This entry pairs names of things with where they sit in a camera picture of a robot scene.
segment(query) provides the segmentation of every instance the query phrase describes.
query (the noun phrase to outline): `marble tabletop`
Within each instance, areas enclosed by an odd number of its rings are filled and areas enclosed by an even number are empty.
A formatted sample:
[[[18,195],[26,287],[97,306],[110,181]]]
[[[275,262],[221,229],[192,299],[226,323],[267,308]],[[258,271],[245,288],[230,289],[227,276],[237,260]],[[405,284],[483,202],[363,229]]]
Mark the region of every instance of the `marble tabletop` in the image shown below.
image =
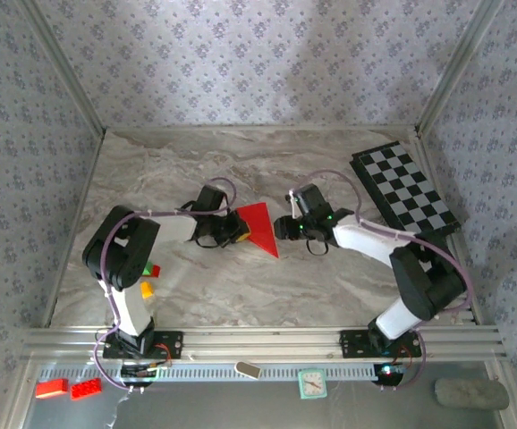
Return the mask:
[[[317,169],[348,174],[360,187],[361,215],[380,215],[349,166],[351,154],[400,140],[379,130],[135,130],[108,132],[52,319],[53,326],[113,321],[103,291],[81,252],[118,204],[169,210],[194,199],[215,176],[234,181],[236,206],[264,201],[271,219],[288,215],[288,189]],[[332,176],[314,181],[333,208],[356,205],[349,185]],[[278,241],[276,259],[252,243],[204,249],[193,242],[159,243],[150,260],[161,266],[148,299],[157,326],[365,325],[397,297],[392,271],[354,251],[324,257],[305,243]]]

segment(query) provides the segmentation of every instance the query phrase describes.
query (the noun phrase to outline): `clock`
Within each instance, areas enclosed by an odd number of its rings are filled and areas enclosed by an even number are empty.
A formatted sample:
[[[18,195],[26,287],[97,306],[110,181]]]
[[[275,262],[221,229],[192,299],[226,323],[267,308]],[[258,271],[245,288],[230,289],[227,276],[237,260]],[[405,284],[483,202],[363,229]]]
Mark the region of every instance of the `clock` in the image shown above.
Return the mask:
[[[326,374],[323,369],[303,369],[298,373],[298,384],[302,400],[325,398]]]

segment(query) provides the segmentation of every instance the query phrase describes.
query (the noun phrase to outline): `black square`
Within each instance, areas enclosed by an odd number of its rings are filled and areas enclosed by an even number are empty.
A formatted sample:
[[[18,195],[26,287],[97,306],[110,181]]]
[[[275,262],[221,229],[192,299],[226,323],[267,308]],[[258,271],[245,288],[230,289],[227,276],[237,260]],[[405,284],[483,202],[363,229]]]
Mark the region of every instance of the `black square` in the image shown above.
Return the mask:
[[[403,204],[405,205],[405,208],[408,209],[408,211],[413,210],[414,208],[418,208],[418,203],[416,203],[415,199],[410,198],[403,201]]]
[[[387,161],[380,161],[379,163],[377,163],[377,166],[381,172],[384,172],[385,170],[390,170],[392,168]]]
[[[395,192],[385,194],[384,197],[386,197],[387,202],[390,204],[397,203],[400,200],[398,194],[396,194]]]
[[[434,225],[432,225],[428,219],[422,219],[421,221],[418,221],[418,226],[422,231],[431,231],[434,229]]]
[[[394,171],[398,175],[398,177],[403,177],[408,174],[408,171],[405,169],[403,165],[401,167],[395,167]]]
[[[385,181],[387,181],[386,177],[381,172],[379,172],[378,174],[374,174],[372,176],[372,179],[374,179],[374,182],[377,183],[378,185],[380,183],[384,183]]]
[[[436,209],[432,205],[423,206],[421,208],[421,211],[427,217],[431,217],[431,216],[437,215],[437,211],[436,211]]]
[[[370,165],[370,164],[373,164],[374,163],[374,159],[372,158],[372,156],[370,155],[364,155],[364,156],[361,156],[360,158],[358,158],[361,160],[361,162],[364,164],[364,165]]]
[[[415,172],[411,177],[416,181],[416,183],[422,183],[427,180],[426,176],[423,175],[423,172]]]
[[[384,156],[385,159],[390,159],[390,158],[395,157],[394,151],[392,149],[390,149],[390,148],[384,149],[382,151],[382,155]]]
[[[410,223],[413,223],[413,217],[411,217],[411,214],[409,213],[399,214],[398,219],[400,219],[400,222],[402,222],[403,225],[409,225]]]
[[[457,222],[457,219],[455,219],[455,216],[453,216],[453,213],[452,212],[443,212],[440,214],[441,216],[441,219],[445,222],[445,223],[453,223],[453,222]]]
[[[435,203],[436,201],[439,201],[441,197],[435,192],[434,190],[431,190],[430,192],[426,192],[426,198],[430,203]]]
[[[412,197],[415,197],[416,195],[421,194],[421,189],[418,185],[411,185],[408,186],[408,192],[410,192]]]
[[[398,190],[398,189],[401,189],[404,187],[402,181],[399,179],[393,179],[392,181],[390,181],[390,185],[392,185],[392,188],[394,188],[395,190]]]
[[[403,165],[406,165],[406,164],[409,164],[409,163],[413,163],[413,161],[411,160],[411,157],[408,154],[400,155],[400,156],[398,156],[398,159],[400,160],[400,162]]]

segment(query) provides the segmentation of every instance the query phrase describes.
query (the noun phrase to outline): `wall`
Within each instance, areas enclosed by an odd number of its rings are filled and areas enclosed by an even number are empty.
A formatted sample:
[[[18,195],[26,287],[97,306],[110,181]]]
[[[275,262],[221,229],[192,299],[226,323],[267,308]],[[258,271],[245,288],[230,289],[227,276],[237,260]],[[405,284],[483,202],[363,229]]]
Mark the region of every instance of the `wall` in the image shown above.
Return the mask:
[[[465,223],[480,303],[517,367],[517,0],[492,23],[428,146]]]
[[[0,407],[37,326],[97,139],[12,0],[0,0]]]
[[[412,124],[478,0],[40,0],[108,127]]]

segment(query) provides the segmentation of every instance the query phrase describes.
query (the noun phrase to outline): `green block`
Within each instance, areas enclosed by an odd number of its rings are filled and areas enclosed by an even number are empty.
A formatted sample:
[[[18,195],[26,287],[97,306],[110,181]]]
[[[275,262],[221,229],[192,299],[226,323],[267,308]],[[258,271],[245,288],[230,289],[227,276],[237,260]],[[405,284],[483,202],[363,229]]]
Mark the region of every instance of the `green block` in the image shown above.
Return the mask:
[[[151,264],[148,261],[148,264],[145,265],[145,268],[143,268],[143,274],[142,275],[151,275],[153,273],[153,264]]]

